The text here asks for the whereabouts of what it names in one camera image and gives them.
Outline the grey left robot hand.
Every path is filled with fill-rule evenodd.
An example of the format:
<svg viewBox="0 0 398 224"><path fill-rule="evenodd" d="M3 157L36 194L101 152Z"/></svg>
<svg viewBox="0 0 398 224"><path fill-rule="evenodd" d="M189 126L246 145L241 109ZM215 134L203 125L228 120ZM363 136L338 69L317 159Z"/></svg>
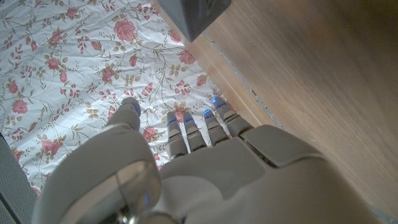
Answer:
<svg viewBox="0 0 398 224"><path fill-rule="evenodd" d="M377 223L338 169L305 141L251 126L220 98L204 119L167 114L170 161L158 168L125 98L103 130L53 171L34 223Z"/></svg>

